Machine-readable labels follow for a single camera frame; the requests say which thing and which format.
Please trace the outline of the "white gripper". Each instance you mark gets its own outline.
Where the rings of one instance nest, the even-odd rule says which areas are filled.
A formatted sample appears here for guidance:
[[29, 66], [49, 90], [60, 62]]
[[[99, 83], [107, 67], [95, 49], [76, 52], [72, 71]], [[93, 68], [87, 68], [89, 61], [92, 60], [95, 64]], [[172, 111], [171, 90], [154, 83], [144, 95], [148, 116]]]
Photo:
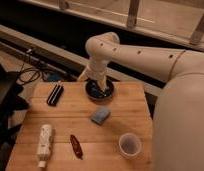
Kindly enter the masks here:
[[82, 73], [78, 77], [78, 81], [82, 82], [88, 78], [95, 80], [102, 91], [107, 88], [106, 83], [107, 66], [103, 64], [87, 64]]

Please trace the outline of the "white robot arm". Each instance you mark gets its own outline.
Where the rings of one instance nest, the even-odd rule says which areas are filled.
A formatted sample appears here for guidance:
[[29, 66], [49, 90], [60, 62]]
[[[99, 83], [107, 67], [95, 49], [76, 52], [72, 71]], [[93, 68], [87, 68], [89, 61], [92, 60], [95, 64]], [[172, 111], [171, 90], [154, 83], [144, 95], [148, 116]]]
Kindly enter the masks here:
[[204, 171], [204, 52], [123, 45], [114, 32], [88, 38], [85, 49], [80, 80], [105, 88], [115, 62], [165, 84], [153, 92], [152, 171]]

